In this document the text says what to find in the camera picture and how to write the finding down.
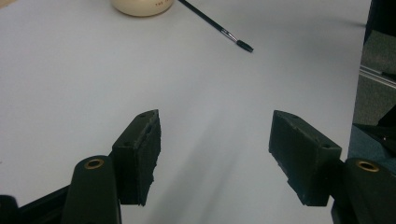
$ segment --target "white container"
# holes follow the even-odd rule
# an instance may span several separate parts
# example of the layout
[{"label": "white container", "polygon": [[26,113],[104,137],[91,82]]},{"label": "white container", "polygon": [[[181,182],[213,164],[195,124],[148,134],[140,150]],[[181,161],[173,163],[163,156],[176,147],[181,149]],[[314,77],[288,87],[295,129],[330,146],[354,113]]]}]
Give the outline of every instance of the white container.
[{"label": "white container", "polygon": [[174,0],[110,0],[117,10],[137,17],[159,14],[170,6]]}]

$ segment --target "screw hole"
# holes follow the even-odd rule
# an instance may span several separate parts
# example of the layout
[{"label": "screw hole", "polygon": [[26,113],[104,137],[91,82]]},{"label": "screw hole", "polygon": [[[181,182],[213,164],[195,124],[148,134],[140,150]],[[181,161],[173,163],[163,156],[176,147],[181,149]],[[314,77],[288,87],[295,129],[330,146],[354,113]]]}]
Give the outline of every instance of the screw hole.
[{"label": "screw hole", "polygon": [[370,162],[368,162],[368,161],[358,161],[358,162],[357,162],[357,165],[358,165],[361,169],[363,169],[363,170],[365,170],[365,171],[368,171],[368,172],[373,172],[373,173],[375,173],[375,172],[378,172],[378,171],[379,171],[379,168],[378,168],[376,165],[374,165],[374,164],[372,164],[372,163],[370,163]]},{"label": "screw hole", "polygon": [[97,169],[99,167],[101,167],[105,162],[103,160],[100,159],[93,159],[90,161],[87,161],[87,163],[85,163],[84,167],[87,170],[93,170],[93,169]]}]

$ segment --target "white table surface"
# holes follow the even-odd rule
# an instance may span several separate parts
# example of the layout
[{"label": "white table surface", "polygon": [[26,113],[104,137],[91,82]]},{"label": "white table surface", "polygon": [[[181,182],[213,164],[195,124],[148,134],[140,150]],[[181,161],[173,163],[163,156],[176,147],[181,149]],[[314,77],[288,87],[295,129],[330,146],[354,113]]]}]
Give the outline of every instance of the white table surface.
[{"label": "white table surface", "polygon": [[332,223],[332,201],[301,205],[268,152],[272,115],[302,117],[346,158],[370,0],[191,3],[253,53],[178,1],[150,18],[107,0],[1,8],[0,193],[24,205],[68,185],[158,108],[155,182],[123,223]]}]

